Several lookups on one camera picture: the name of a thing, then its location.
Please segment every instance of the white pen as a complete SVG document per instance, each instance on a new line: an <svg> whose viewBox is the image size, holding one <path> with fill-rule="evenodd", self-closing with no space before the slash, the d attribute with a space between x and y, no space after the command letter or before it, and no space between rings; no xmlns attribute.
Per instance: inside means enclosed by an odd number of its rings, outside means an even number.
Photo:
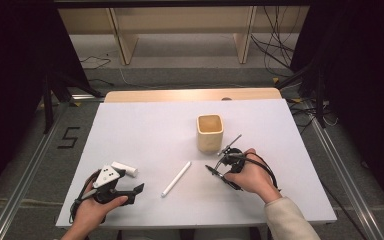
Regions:
<svg viewBox="0 0 384 240"><path fill-rule="evenodd" d="M173 188L173 186L179 181L179 179L183 176L183 174L188 170L188 168L191 166L191 162L189 161L186 163L186 165L183 167L182 171L180 171L177 176L171 181L171 183L166 187L166 189L161 193L161 197L167 196L168 192Z"/></svg>

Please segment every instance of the floor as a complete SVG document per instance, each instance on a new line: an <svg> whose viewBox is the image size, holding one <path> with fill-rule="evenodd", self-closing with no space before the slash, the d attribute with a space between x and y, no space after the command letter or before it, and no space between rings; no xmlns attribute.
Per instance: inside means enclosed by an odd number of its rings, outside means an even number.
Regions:
<svg viewBox="0 0 384 240"><path fill-rule="evenodd" d="M258 34L257 39L268 41L270 35ZM233 38L229 34L180 34L141 35L132 62L120 65L117 48L112 36L71 36L79 59L90 80L91 86L103 93L112 90L217 88L217 87L270 87L276 78L291 74L276 61L270 60L251 43L246 64L239 64ZM285 45L294 48L297 34L283 35ZM277 48L269 52L283 60ZM284 98L296 98L299 83L284 90ZM72 89L73 94L83 94ZM329 225L314 226L322 239L384 239L384 194L364 165L352 139L341 126L334 113L327 114L327 127L317 129L310 111L311 101L290 104L291 112L302 132L303 142L309 152L320 179L326 185L326 192L338 216L338 221ZM8 223L1 239L58 239L65 230L55 227L62 202L65 199L72 176L77 167L93 118L98 108L97 100L76 100L71 104L56 102L55 110L59 120L53 135L42 134L44 112L38 106L32 119L30 131L7 169L0 178L0 222ZM67 128L75 130L77 142L71 149L61 149ZM335 147L335 156L325 149L321 135L328 136ZM38 146L46 141L45 151L37 152ZM333 158L339 158L346 173L357 189L350 190L343 182L341 170ZM34 165L34 174L26 177L25 170ZM11 199L17 198L20 184L25 186L19 195L12 215L3 215ZM360 209L361 201L367 209ZM371 223L365 223L368 210ZM262 239L266 227L259 228ZM96 230L91 239L116 239L117 232Z"/></svg>

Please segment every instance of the gray floor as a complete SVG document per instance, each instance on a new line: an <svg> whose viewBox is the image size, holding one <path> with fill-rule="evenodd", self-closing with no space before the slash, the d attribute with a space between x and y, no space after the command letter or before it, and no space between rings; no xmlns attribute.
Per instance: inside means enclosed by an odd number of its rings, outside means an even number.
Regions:
<svg viewBox="0 0 384 240"><path fill-rule="evenodd" d="M294 39L291 36L290 46ZM273 75L267 71L267 64L273 71L290 74L273 61L264 63L264 56L255 45L251 45L246 64L239 64L236 50L230 35L145 35L141 36L131 65L121 66L111 36L72 36L80 59L88 56L109 58L111 62L99 69L94 68L102 61L83 63L88 79L94 80L91 86L103 93L112 90L179 89L179 88L223 88L223 87L270 87ZM284 98L296 97L297 87L282 91ZM72 89L73 93L82 93ZM55 227L56 218L65 199L78 161L86 143L92 122L98 108L97 101L76 101L62 115L61 121L50 141L49 148L29 185L20 207L12 220L4 239L57 239L65 230ZM326 116L329 123L336 119L334 114ZM295 116L297 125L306 125L309 117ZM21 146L9 162L0 178L0 213L11 197L30 159L43 137L44 112L38 107L36 116L30 123ZM62 140L68 127L79 127L70 133L78 137L74 148L59 149L67 145ZM384 194L369 169L362 166L359 153L340 121L334 126L327 125L332 138L347 169L352 173L363 198L375 216L379 229L384 234ZM314 163L320 179L344 206L360 229L362 224L349 200L317 134L309 125L302 138ZM329 225L315 226L322 239L362 239L356 228L345 215L338 203L328 194L338 215L338 221ZM265 226L260 228L264 235ZM115 231L97 230L91 239L115 239Z"/></svg>

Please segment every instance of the white tabletop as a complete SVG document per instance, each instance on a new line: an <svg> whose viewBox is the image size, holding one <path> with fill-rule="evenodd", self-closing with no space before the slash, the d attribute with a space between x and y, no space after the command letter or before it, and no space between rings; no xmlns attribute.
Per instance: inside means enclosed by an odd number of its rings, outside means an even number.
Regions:
<svg viewBox="0 0 384 240"><path fill-rule="evenodd" d="M132 190L141 183L145 188L134 205L113 210L101 227L198 228L265 223L264 203L256 195L233 190L204 167L215 166L220 158L197 149L196 118L203 114L222 117L222 146L242 134L233 147L257 149L275 173L282 195L291 198L310 223L336 220L287 104L276 99L101 104L56 226L70 226L70 206L85 180L113 161L139 169L136 178L121 178L117 190ZM161 192L188 161L191 167L161 198Z"/></svg>

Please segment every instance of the sleeve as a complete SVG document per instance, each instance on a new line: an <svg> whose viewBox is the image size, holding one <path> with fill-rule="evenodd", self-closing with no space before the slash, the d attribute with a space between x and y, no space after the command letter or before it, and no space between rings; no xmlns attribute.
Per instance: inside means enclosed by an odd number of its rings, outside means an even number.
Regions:
<svg viewBox="0 0 384 240"><path fill-rule="evenodd" d="M264 210L275 240L320 239L291 199L283 197L270 202Z"/></svg>

